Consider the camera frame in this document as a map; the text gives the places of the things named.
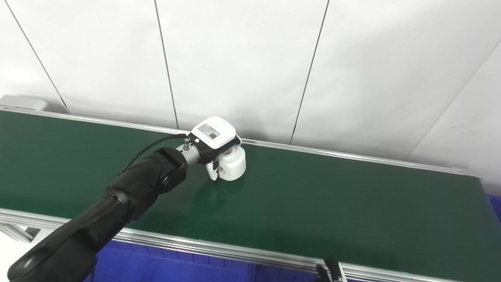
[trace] white wall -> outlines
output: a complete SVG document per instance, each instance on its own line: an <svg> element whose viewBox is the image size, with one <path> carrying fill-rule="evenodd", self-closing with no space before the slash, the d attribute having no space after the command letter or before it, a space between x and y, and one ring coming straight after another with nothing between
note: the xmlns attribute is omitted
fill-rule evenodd
<svg viewBox="0 0 501 282"><path fill-rule="evenodd" d="M40 61L0 3L0 95L182 129L217 114L244 137L477 170L501 194L499 1L330 1L323 25L327 0L7 3Z"/></svg>

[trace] white cylindrical object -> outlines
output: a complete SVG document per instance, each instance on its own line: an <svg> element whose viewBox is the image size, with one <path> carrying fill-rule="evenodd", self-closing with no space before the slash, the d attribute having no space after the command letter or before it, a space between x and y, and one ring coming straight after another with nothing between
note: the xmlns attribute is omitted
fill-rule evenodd
<svg viewBox="0 0 501 282"><path fill-rule="evenodd" d="M235 145L219 156L219 177L232 181L245 172L245 150Z"/></svg>

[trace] metal frame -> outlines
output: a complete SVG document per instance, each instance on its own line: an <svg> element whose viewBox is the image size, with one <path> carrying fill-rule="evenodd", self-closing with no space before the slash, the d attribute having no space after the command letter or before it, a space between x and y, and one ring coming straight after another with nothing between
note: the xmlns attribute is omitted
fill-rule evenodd
<svg viewBox="0 0 501 282"><path fill-rule="evenodd" d="M34 111L25 110L20 108L12 108L0 106L0 110L25 113L46 117L54 117L61 119L68 119L74 121L91 122L98 124L106 124L113 126L121 126L128 128L135 128L148 131L164 132L169 134L177 133L187 133L185 130L163 128L151 125L142 125L121 121L112 121L105 119L98 119L92 117L75 116L62 113L53 113L45 111ZM372 162L400 167L408 167L413 169L422 169L429 171L436 171L442 173L458 174L458 175L469 175L478 177L478 174L470 170L458 169L458 168L445 168L439 166L416 164L411 162L396 161L383 158L367 157L362 155L327 151L312 149L300 146L277 144L272 142L258 141L252 139L243 139L245 144L251 144L255 146L262 146L268 148L275 148L281 150L290 150L302 153L317 154L323 156L344 158L350 160ZM30 227L36 228L47 228L56 229L68 222L69 219L61 217L53 217L47 215L40 215L34 213L26 213L21 211L2 209L0 208L0 222L7 224L22 224ZM258 264L273 265L284 268L291 268L301 271L314 272L315 265L320 263L323 264L322 260L319 258L303 257L298 255L277 253L272 251L265 251L260 249L246 248L216 242L209 242L203 240L193 240L183 237L169 236L165 234L152 233L134 230L130 228L124 228L120 233L118 233L114 240L142 244L152 247L160 247L164 249L170 249L175 251L184 251L195 254L209 255L215 257L222 257L228 259L242 260ZM365 282L458 282L449 279L428 277L423 275L417 275L406 272L392 271L374 267L367 267L362 265L341 263L344 273L349 279L356 279L358 281Z"/></svg>
<svg viewBox="0 0 501 282"><path fill-rule="evenodd" d="M31 243L34 236L17 226L16 223L0 223L0 232L18 242Z"/></svg>
<svg viewBox="0 0 501 282"><path fill-rule="evenodd" d="M0 208L0 222L17 223L36 228L56 229L68 221L69 219L62 217ZM115 236L114 240L308 272L315 272L315 266L318 263L324 264L319 258L169 236L131 228L122 229L120 233ZM455 280L434 278L351 263L341 263L341 267L348 279L365 282L458 282Z"/></svg>
<svg viewBox="0 0 501 282"><path fill-rule="evenodd" d="M2 106L2 105L0 105L0 110L9 111L9 112L17 112L17 113L25 113L25 114L31 114L31 115L55 117L55 118L61 118L61 119L69 119L69 120L75 120L75 121L90 122L90 123L98 123L98 124L105 124L105 125L114 125L114 126L128 127L128 128L134 128L134 129L163 132L163 133L169 133L169 134L188 133L188 131L180 130L180 129L164 128L164 127L159 127L159 126L143 125L143 124L136 124L136 123L130 123L130 122L114 121L114 120L85 117L85 116L77 116L77 115L70 115L70 114L56 113L56 112L35 111L35 110L14 108L14 107ZM443 172L443 173L450 173L450 174L459 174L459 175L468 175L468 176L479 177L477 172L474 172L472 170L467 170L467 169L447 168L447 167L440 167L440 166L424 165L424 164L418 164L418 163L412 163L412 162L397 161L397 160L391 160L391 159L385 159L385 158L368 157L368 156L357 155L357 154L349 154L349 153L342 153L342 152L336 152L336 151L314 149L314 148L288 145L288 144L279 144L279 143L274 143L274 142L267 142L267 141L253 140L253 139L243 138L242 140L243 140L243 143L245 143L245 144L261 146L261 147L268 147L268 148L281 149L281 150L290 150L290 151L296 151L296 152L302 152L302 153L344 158L344 159L357 160L357 161L363 161L363 162L379 163L379 164L413 168L413 169L421 169L421 170L429 170L429 171L436 171L436 172Z"/></svg>

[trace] label sticker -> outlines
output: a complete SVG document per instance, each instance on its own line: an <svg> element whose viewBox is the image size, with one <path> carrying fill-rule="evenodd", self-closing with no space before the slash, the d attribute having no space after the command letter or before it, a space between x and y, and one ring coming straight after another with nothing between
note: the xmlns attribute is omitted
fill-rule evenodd
<svg viewBox="0 0 501 282"><path fill-rule="evenodd" d="M203 124L199 128L197 128L198 131L201 133L205 134L207 137L209 137L211 140L214 140L214 138L218 137L220 134L212 128L212 126L208 125L207 123Z"/></svg>

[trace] panel seam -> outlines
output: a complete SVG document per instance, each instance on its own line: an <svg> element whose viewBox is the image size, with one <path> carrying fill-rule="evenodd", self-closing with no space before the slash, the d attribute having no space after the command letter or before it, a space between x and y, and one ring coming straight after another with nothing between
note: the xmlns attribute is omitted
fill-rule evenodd
<svg viewBox="0 0 501 282"><path fill-rule="evenodd" d="M31 41L28 39L28 36L26 35L24 29L21 27L21 24L19 23L18 21L18 18L16 18L16 15L14 15L14 11L12 11L11 9L11 6L9 5L9 3L7 3L7 0L4 0L5 4L7 5L7 8L9 9L9 11L11 12L11 15L14 17L14 20L16 21L19 29L21 30L21 32L23 33L26 41L28 42L28 44L30 45L30 48L31 50L33 51L33 53L35 54L35 57L37 58L38 62L40 63L40 65L42 66L42 69L44 70L45 74L47 75L49 81L51 82L52 86L54 87L54 90L56 91L56 93L58 94L59 96L59 99L61 100L61 103L63 103L63 106L65 108L65 110L68 112L68 114L71 114L70 112L70 109L68 108L68 106L66 105L66 102L64 101L63 97L61 96L61 93L59 92L58 88L56 87L54 81L52 80L51 76L49 75L49 72L47 71L47 69L45 68L44 64L42 63L42 60L40 59L40 57L38 56L37 52L35 51L34 47L33 47L33 44L31 44Z"/></svg>
<svg viewBox="0 0 501 282"><path fill-rule="evenodd" d="M408 160L409 157L412 155L412 153L414 153L414 151L417 149L417 147L419 147L419 145L423 142L423 140L426 138L426 136L428 136L428 134L430 133L430 131L435 127L435 125L438 123L438 121L442 118L442 116L447 112L447 110L449 110L450 106L454 103L454 101L456 101L456 99L459 97L459 95L463 92L463 90L467 87L467 85L470 83L470 81L473 79L473 77L478 73L478 71L480 70L480 68L482 68L482 66L485 64L485 62L489 59L489 57L494 53L494 51L499 47L499 45L501 44L501 40L498 41L498 43L496 44L496 46L494 47L494 49L487 55L487 57L484 59L484 61L480 64L480 66L476 69L476 71L472 74L472 76L468 79L468 81L465 83L465 85L461 88L461 90L456 94L456 96L454 97L454 99L452 99L452 101L449 103L449 105L445 108L445 110L442 112L442 114L437 118L437 120L433 123L433 125L428 129L428 131L424 134L423 138L421 138L421 140L417 143L417 145L414 147L414 149L412 149L412 151L407 155L406 158L404 158L404 160Z"/></svg>
<svg viewBox="0 0 501 282"><path fill-rule="evenodd" d="M167 79L169 81L170 98L172 99L172 109L174 110L174 118L176 119L176 127L177 127L177 129L179 129L179 122L177 120L176 104L174 101L174 93L172 92L172 83L170 81L169 64L167 63L167 55L165 54L165 44L163 42L162 25L160 24L160 16L158 14L157 2L156 2L156 0L153 0L153 1L155 3L155 12L156 12L156 16L157 16L158 30L160 32L160 41L162 42L163 59L165 61L165 69L167 70Z"/></svg>
<svg viewBox="0 0 501 282"><path fill-rule="evenodd" d="M320 30L318 32L317 42L315 44L315 49L313 50L313 56L310 63L310 68L308 70L308 75L306 76L305 87L303 88L303 94L301 95L301 101L299 102L298 114L296 115L296 121L294 122L294 128L292 129L291 140L289 141L289 145L292 145L292 139L294 138L294 133L296 132L296 126L298 125L299 114L301 112L301 107L303 106L303 100L305 98L306 87L308 86L308 81L310 80L310 74L313 67L313 61L315 60L315 54L317 53L318 42L320 41L320 35L322 34L322 28L324 27L325 16L327 15L327 9L329 8L330 0L327 0L327 4L325 5L324 16L322 17L322 23L320 24Z"/></svg>

